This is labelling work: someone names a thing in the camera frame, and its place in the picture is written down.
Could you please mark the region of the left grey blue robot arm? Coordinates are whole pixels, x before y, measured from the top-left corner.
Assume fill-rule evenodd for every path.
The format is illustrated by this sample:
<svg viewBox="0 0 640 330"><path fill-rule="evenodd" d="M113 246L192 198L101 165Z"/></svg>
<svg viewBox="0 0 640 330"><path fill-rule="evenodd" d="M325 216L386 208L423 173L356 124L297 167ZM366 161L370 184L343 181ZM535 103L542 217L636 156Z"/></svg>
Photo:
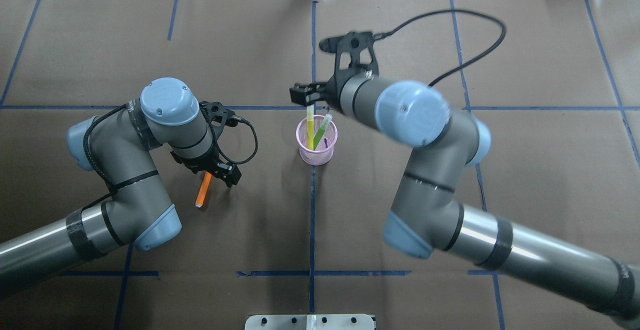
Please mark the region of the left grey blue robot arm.
<svg viewBox="0 0 640 330"><path fill-rule="evenodd" d="M102 259L127 245L148 251L182 224L151 157L167 144L176 163L207 172L227 187L242 173L218 144L225 127L248 121L222 103L199 101L185 82L151 81L137 99L73 125L67 148L78 166L102 178L107 194L66 218L1 244L1 298Z"/></svg>

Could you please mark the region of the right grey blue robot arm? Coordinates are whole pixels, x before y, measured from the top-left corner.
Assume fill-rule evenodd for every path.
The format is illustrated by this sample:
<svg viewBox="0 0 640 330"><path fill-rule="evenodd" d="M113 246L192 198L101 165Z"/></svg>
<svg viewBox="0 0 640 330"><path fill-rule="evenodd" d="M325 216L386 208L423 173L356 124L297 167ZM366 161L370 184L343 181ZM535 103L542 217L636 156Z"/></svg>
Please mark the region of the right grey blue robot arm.
<svg viewBox="0 0 640 330"><path fill-rule="evenodd" d="M639 86L472 75L471 111L494 143L455 196L515 223L631 265L639 262ZM342 116L334 159L310 180L315 277L273 294L272 314L369 313L381 329L616 330L580 303L450 253L427 261L384 244L382 228L409 151Z"/></svg>

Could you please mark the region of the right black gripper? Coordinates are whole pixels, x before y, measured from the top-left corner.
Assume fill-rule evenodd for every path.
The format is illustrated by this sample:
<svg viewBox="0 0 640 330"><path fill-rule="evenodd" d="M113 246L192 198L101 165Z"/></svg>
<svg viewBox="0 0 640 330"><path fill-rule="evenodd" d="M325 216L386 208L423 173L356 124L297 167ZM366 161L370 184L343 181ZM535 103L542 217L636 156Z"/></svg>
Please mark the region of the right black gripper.
<svg viewBox="0 0 640 330"><path fill-rule="evenodd" d="M328 81L311 83L295 82L291 88L290 100L299 106L313 106L326 102L331 108L342 108L341 96L345 88L345 77L330 77Z"/></svg>

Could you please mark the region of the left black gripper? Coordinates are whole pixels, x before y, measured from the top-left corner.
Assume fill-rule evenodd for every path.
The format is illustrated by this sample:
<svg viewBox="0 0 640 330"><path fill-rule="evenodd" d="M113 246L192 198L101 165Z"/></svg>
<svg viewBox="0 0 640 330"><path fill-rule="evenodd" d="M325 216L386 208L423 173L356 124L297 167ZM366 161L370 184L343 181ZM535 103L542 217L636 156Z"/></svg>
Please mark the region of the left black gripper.
<svg viewBox="0 0 640 330"><path fill-rule="evenodd" d="M212 138L211 144L206 151L199 156L181 156L176 148L170 151L170 155L176 163L185 166L194 174L201 171L209 172L212 177L222 180L228 188L238 184L242 177L242 173L236 164L221 161L215 137Z"/></svg>

